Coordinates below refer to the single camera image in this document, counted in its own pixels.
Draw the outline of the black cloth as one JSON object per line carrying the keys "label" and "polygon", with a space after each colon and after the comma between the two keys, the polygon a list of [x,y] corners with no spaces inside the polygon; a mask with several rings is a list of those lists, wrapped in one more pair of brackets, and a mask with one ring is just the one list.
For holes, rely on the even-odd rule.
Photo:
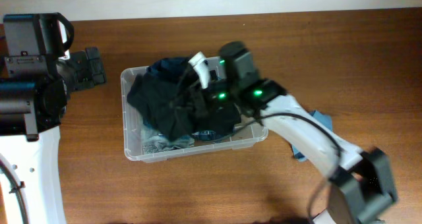
{"label": "black cloth", "polygon": [[209,116],[196,120],[196,132],[213,132],[218,136],[231,134],[241,123],[241,115],[234,103],[227,103],[212,111]]}
{"label": "black cloth", "polygon": [[129,105],[170,141],[203,130],[201,121],[194,120],[186,110],[171,106],[181,76],[180,72],[138,74],[127,95]]}

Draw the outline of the dark blue jeans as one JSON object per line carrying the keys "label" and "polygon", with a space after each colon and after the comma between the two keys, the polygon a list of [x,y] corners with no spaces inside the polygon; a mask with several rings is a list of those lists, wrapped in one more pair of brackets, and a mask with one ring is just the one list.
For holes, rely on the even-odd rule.
{"label": "dark blue jeans", "polygon": [[[174,57],[161,59],[155,62],[153,65],[149,66],[147,72],[180,72],[182,76],[179,82],[185,82],[188,84],[191,84],[193,82],[199,82],[198,75],[196,74],[192,66],[188,63],[188,61],[188,57]],[[218,136],[215,133],[209,131],[196,132],[194,134],[189,134],[185,136],[190,136],[195,140],[200,140],[203,142],[219,140],[224,137]]]}

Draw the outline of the light blue jeans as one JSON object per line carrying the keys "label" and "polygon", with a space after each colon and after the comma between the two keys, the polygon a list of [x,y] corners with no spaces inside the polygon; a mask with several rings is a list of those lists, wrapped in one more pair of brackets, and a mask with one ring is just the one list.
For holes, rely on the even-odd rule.
{"label": "light blue jeans", "polygon": [[191,148],[195,144],[195,140],[190,136],[182,136],[174,141],[169,141],[163,134],[150,126],[144,126],[140,135],[144,155]]}

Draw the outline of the light blue cloth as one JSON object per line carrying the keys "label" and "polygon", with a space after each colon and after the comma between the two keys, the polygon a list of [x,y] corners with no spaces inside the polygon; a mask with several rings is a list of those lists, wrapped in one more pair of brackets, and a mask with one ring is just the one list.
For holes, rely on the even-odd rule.
{"label": "light blue cloth", "polygon": [[[309,115],[324,125],[327,129],[333,131],[332,118],[330,115],[323,114],[317,110],[309,111]],[[290,146],[293,152],[293,157],[297,161],[303,162],[307,160],[307,158],[293,144],[290,144]]]}

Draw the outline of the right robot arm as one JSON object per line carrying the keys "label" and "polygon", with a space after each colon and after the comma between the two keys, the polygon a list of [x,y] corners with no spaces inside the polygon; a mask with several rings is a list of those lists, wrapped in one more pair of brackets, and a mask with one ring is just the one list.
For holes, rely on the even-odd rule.
{"label": "right robot arm", "polygon": [[201,86],[178,90],[169,105],[180,113],[205,118],[225,103],[295,146],[321,173],[322,182],[307,205],[309,223],[380,223],[398,201],[390,160],[379,148],[365,151],[322,125],[281,85],[261,77],[243,42],[218,52],[224,77],[210,81],[204,55],[189,61],[200,67]]}

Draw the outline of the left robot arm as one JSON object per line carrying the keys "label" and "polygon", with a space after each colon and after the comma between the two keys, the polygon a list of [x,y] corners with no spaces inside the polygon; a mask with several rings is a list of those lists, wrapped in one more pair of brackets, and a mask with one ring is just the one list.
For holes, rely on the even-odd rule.
{"label": "left robot arm", "polygon": [[17,51],[1,79],[1,195],[7,223],[65,223],[58,151],[73,92],[106,83],[100,51]]}

